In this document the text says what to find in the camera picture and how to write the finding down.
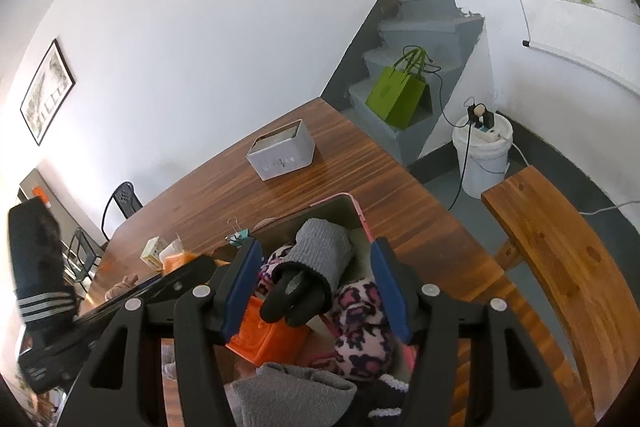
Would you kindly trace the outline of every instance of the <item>table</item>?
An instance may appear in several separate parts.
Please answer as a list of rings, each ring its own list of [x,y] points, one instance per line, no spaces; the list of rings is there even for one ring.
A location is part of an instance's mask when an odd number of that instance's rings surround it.
[[[263,182],[245,155],[257,136],[302,118],[316,142],[311,166]],[[338,192],[359,202],[375,237],[456,299],[505,299],[551,367],[578,427],[595,424],[593,408],[555,340],[491,256],[409,172],[320,98],[240,140],[169,187],[114,233],[86,302],[98,305],[126,273],[152,275],[139,257],[156,235],[180,235],[185,248],[211,254],[232,233],[227,220],[252,227]],[[469,344],[461,344],[452,426],[465,418]],[[165,387],[168,417],[181,425],[175,385]]]

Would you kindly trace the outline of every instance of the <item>staircase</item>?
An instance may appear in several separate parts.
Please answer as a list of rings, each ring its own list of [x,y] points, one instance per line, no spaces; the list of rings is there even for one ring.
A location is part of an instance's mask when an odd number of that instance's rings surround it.
[[[371,89],[383,68],[392,66],[402,56],[402,48],[414,44],[427,51],[433,66],[442,68],[439,74],[443,80],[442,105],[445,107],[483,25],[481,16],[463,14],[455,0],[400,0],[398,15],[380,22],[382,47],[363,55],[369,76],[348,87],[351,107],[342,114],[400,164],[406,166],[414,162],[441,115],[440,80],[433,74],[424,75],[428,89],[406,130],[386,124],[367,107]]]

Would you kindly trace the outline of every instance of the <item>green paper bag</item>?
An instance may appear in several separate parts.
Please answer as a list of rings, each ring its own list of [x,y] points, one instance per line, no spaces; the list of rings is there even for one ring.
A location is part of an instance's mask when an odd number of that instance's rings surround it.
[[[380,74],[367,98],[367,107],[383,121],[399,129],[406,129],[414,115],[426,84],[422,80],[427,52],[415,47]],[[404,70],[398,66],[406,60]]]

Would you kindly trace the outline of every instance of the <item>gray sock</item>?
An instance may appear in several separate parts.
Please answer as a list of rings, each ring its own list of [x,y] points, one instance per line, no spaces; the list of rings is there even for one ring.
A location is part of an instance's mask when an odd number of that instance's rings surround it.
[[[353,253],[349,231],[345,227],[312,217],[298,230],[296,244],[285,260],[273,269],[273,280],[277,282],[287,267],[298,265],[313,270],[322,279],[327,303],[323,312],[328,311],[333,293]]]
[[[240,402],[243,427],[330,427],[356,393],[354,383],[328,371],[274,362],[231,386]]]

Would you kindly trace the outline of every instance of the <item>picture frame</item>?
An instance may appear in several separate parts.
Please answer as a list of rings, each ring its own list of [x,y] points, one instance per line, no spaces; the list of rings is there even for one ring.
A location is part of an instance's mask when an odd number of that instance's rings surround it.
[[[66,96],[76,85],[58,41],[53,42],[42,57],[27,92],[20,104],[20,113],[31,136],[39,146]]]

